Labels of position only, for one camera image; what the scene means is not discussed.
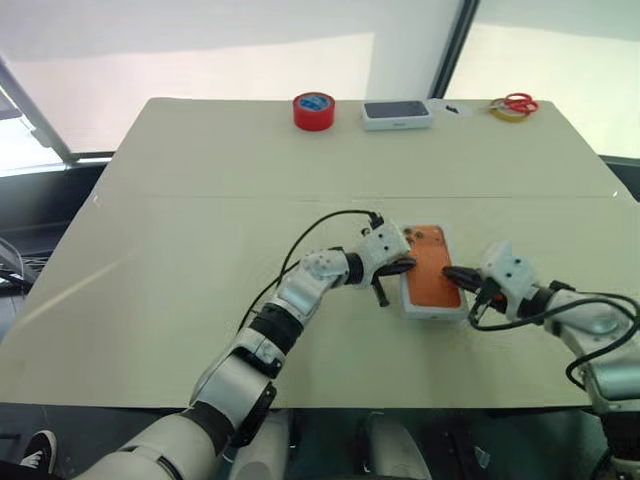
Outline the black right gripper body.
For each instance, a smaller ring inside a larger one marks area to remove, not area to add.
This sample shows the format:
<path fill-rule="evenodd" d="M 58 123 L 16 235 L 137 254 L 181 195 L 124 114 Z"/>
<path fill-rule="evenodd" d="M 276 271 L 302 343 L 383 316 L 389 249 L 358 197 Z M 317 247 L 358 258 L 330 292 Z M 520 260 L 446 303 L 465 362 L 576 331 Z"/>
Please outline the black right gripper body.
<path fill-rule="evenodd" d="M 482 279 L 480 276 L 473 278 L 471 291 L 476 295 L 471 311 L 481 314 L 491 308 L 501 314 L 506 312 L 506 298 L 502 294 L 500 286 L 492 279 Z"/>

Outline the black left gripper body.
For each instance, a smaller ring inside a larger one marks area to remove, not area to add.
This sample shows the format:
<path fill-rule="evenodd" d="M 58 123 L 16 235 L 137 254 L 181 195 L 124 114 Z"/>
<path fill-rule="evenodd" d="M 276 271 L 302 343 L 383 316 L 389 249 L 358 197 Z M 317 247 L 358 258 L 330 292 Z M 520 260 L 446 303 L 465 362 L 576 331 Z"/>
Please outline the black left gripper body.
<path fill-rule="evenodd" d="M 396 275 L 399 275 L 400 273 L 401 273 L 401 265 L 398 262 L 393 262 L 391 264 L 384 265 L 373 273 L 373 276 L 371 279 L 371 286 L 374 290 L 380 290 L 382 288 L 380 283 L 381 277 L 396 276 Z"/>

